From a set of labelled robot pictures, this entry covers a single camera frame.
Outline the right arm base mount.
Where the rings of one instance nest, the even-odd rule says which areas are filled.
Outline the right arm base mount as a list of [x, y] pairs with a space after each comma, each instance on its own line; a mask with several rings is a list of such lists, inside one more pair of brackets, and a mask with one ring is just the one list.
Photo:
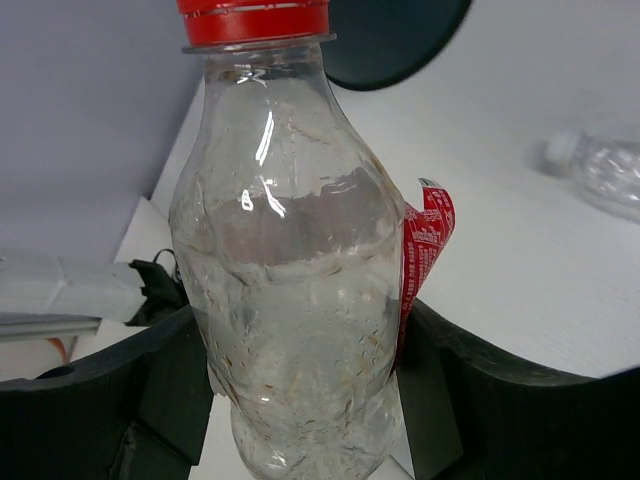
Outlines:
[[[159, 257], [169, 253], [174, 260], [174, 272], [169, 273]], [[158, 251], [151, 261], [135, 259], [129, 263], [141, 277], [141, 293], [144, 303], [133, 318], [126, 323], [130, 327], [150, 327], [185, 307], [189, 300], [182, 282], [177, 259], [171, 248]]]

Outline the red cap clear bottle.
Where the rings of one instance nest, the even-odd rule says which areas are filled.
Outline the red cap clear bottle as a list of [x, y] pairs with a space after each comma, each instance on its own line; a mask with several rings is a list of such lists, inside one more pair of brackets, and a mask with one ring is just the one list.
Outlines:
[[449, 240], [407, 204], [329, 86], [325, 1], [182, 1], [204, 109], [169, 212], [240, 457], [258, 479], [366, 479], [401, 423], [396, 354]]

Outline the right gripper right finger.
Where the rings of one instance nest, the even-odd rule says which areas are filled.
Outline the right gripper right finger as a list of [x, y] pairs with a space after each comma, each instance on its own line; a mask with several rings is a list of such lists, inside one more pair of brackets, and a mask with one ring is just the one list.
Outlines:
[[639, 371], [604, 378], [513, 355], [422, 301], [397, 378], [418, 479], [636, 479]]

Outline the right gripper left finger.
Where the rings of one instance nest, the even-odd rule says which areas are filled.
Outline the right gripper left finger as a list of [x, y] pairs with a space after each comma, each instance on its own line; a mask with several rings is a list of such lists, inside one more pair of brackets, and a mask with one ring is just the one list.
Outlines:
[[185, 307], [97, 353], [1, 384], [4, 479], [186, 479], [213, 392]]

